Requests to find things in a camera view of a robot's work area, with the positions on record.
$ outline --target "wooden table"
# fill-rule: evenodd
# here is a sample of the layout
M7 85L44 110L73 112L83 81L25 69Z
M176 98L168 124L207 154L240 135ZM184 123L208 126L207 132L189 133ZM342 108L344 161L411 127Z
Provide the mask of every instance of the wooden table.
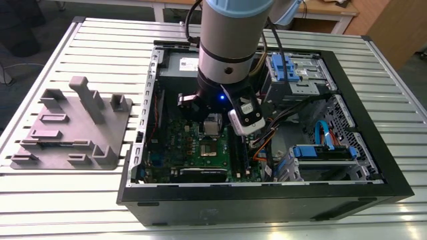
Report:
M64 0L63 2L151 7L153 9L155 21L164 23L164 9L189 9L195 0ZM323 0L306 0L306 2L306 18L336 21L331 34L343 34L352 18L359 15L359 11L354 5L350 3L347 8L342 8L334 2L324 2ZM302 4L295 17L303 18L303 16L304 5Z

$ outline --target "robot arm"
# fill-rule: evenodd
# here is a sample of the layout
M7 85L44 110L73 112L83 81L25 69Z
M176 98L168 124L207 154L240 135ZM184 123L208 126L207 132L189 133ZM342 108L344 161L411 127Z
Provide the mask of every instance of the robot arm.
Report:
M239 136L249 135L265 125L248 73L272 6L284 2L298 1L203 0L199 90L193 96L180 95L179 105L187 111L184 115L199 121L209 113L227 113Z

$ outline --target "wooden cabinet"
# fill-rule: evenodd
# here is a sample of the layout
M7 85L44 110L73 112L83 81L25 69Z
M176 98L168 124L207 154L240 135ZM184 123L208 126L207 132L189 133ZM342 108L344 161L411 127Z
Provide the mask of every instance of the wooden cabinet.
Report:
M360 11L344 34L368 35L399 69L427 42L427 0L352 0Z

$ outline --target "blue drive latch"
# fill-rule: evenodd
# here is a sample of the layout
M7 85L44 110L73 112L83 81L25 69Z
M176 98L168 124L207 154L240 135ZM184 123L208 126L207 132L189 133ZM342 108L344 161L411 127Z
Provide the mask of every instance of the blue drive latch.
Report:
M281 56L279 54L273 54L271 56L271 61L272 61L273 70L277 73L276 79L279 82L284 82L285 81L285 73L284 73L284 68L283 68ZM284 56L284 61L285 61L285 69L287 69L287 81L288 82L299 82L300 76L295 72L295 65L291 61L291 58L288 56Z

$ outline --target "green circuit board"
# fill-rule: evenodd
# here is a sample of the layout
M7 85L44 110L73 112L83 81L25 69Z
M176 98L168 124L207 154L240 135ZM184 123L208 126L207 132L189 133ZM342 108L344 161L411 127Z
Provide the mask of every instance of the green circuit board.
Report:
M147 171L152 182L169 183L171 171L183 168L224 169L228 182L257 182L259 169L251 171L248 176L232 172L228 131L225 127L220 135L204 136L196 122L169 120L164 149L151 151L148 156L152 167Z

